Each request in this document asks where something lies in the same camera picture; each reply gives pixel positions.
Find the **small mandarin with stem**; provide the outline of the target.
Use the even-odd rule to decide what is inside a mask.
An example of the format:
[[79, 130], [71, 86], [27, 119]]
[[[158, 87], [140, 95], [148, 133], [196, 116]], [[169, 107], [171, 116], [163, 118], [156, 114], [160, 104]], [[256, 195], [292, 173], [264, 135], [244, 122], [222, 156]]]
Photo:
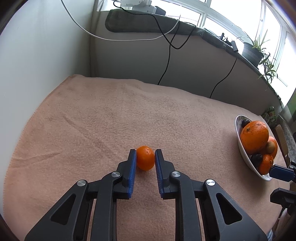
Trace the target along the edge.
[[257, 170], [260, 175], [266, 175], [269, 173], [269, 170], [273, 166], [273, 156], [270, 154], [264, 154], [262, 156], [262, 161], [258, 166]]

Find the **brown longan fruit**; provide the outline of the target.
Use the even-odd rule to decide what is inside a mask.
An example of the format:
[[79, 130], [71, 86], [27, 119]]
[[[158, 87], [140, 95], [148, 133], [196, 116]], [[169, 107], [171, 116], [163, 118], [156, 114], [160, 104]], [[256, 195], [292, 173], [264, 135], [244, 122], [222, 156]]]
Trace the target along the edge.
[[261, 154], [273, 154], [276, 151], [276, 144], [274, 141], [268, 141], [266, 146], [261, 150]]

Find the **dark red cherry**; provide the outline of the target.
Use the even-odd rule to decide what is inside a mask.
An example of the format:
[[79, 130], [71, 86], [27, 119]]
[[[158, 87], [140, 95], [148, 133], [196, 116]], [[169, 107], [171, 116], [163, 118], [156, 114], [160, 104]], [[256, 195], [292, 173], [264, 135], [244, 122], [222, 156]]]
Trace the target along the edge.
[[245, 126], [247, 126], [250, 122], [251, 122], [250, 119], [247, 119], [247, 118], [244, 119], [244, 120], [242, 121], [242, 123], [241, 123], [242, 128], [244, 128]]
[[257, 169], [263, 161], [263, 155], [262, 154], [252, 155], [250, 157], [250, 161], [253, 164], [253, 166]]

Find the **large smooth orange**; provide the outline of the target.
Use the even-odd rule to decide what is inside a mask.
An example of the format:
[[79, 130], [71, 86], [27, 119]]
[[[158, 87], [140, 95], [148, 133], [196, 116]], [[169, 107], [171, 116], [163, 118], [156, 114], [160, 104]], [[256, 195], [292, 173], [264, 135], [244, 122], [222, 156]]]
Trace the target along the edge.
[[270, 154], [273, 158], [276, 157], [276, 154], [278, 152], [278, 144], [276, 142], [276, 139], [272, 136], [269, 136], [268, 142], [266, 144], [266, 151], [267, 154]]

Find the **large rough orange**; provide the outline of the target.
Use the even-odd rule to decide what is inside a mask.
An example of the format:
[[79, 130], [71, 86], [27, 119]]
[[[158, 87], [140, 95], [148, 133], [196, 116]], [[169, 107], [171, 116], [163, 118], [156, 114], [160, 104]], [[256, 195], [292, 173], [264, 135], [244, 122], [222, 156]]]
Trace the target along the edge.
[[241, 131], [240, 140], [248, 155], [259, 153], [265, 148], [269, 131], [264, 122], [256, 120], [248, 123]]

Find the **small orange kumquat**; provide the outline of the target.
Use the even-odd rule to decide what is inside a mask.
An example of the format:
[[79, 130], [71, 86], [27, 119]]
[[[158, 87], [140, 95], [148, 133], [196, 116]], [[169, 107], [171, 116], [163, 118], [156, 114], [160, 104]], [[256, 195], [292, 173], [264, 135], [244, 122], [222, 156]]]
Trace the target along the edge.
[[154, 152], [148, 146], [140, 146], [137, 152], [137, 167], [143, 171], [149, 171], [154, 166]]

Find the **potted spider plant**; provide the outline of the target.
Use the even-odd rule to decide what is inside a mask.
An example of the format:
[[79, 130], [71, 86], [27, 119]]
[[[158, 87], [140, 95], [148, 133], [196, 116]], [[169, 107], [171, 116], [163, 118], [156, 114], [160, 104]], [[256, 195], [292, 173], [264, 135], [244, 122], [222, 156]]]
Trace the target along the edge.
[[244, 39], [247, 41], [243, 42], [246, 56], [242, 54], [242, 56], [250, 62], [255, 68], [258, 69], [258, 66], [262, 66], [263, 72], [259, 75], [259, 78], [263, 78], [268, 84], [271, 84], [275, 79], [279, 80], [285, 87], [287, 85], [279, 78], [278, 76], [278, 68], [280, 66], [280, 58], [285, 46], [285, 39], [287, 37], [287, 29], [283, 26], [280, 27], [280, 37], [276, 46], [276, 51], [273, 56], [271, 56], [270, 52], [266, 51], [265, 47], [262, 47], [263, 44], [267, 43], [269, 40], [266, 40], [267, 32], [261, 38], [260, 36], [256, 36], [255, 39], [251, 39], [249, 35], [242, 31], [243, 35], [237, 37], [241, 42]]

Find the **black clip device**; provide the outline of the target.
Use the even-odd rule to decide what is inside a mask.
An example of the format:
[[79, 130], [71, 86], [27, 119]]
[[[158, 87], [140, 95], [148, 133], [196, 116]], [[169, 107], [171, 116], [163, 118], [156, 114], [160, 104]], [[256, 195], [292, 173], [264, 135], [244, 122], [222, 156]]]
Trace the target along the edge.
[[233, 40], [229, 41], [228, 38], [225, 37], [224, 33], [221, 34], [221, 36], [219, 37], [219, 39], [221, 41], [223, 41], [224, 43], [226, 43], [227, 45], [229, 45], [230, 47], [232, 47], [232, 49], [233, 49], [234, 52], [238, 52], [238, 48], [237, 48], [236, 42], [233, 41]]

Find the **green windowsill mat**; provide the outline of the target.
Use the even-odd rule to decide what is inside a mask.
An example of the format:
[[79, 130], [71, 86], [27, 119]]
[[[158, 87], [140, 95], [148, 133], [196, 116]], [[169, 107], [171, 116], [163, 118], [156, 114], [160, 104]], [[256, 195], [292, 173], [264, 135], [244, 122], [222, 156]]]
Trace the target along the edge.
[[111, 43], [95, 45], [94, 76], [138, 79], [241, 106], [281, 104], [250, 62], [195, 25], [115, 8], [100, 13], [96, 29]]

